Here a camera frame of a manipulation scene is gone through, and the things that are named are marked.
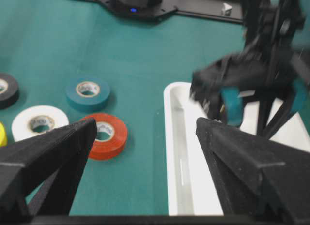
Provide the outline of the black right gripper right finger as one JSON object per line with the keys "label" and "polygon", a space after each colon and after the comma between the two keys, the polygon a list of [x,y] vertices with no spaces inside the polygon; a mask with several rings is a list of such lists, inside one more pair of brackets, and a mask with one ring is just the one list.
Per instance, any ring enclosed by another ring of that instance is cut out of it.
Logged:
{"label": "black right gripper right finger", "polygon": [[198,118],[196,136],[224,214],[259,221],[310,220],[310,154]]}

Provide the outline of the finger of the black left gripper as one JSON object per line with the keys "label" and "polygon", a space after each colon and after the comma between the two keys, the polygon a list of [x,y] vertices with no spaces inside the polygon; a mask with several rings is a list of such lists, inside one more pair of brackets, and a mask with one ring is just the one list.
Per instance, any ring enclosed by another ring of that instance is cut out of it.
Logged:
{"label": "finger of the black left gripper", "polygon": [[241,119],[241,53],[231,53],[193,72],[190,98],[210,119]]}

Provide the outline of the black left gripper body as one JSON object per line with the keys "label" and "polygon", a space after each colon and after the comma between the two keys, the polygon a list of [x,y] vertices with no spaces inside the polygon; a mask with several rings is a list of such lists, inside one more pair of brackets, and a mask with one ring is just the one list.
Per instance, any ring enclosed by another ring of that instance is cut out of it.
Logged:
{"label": "black left gripper body", "polygon": [[310,91],[310,66],[292,47],[297,30],[306,16],[301,0],[241,0],[245,48],[248,60],[257,60],[266,68],[264,81],[253,98],[259,101],[258,136],[271,138],[299,112]]}

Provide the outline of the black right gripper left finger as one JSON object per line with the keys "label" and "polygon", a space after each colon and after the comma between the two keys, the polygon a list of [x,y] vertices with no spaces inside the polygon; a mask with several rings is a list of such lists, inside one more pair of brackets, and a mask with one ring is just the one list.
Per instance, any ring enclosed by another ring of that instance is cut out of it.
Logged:
{"label": "black right gripper left finger", "polygon": [[0,149],[0,216],[68,215],[96,138],[93,118]]}

